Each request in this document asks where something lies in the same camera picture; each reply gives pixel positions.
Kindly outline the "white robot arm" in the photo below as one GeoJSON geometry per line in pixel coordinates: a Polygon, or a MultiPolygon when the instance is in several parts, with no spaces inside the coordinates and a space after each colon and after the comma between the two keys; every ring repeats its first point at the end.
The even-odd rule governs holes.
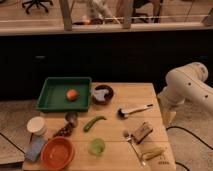
{"type": "Polygon", "coordinates": [[[176,116],[175,108],[186,99],[198,104],[207,113],[213,114],[213,88],[205,84],[207,78],[208,69],[200,62],[174,68],[166,74],[166,86],[157,95],[165,126],[176,116]]]}

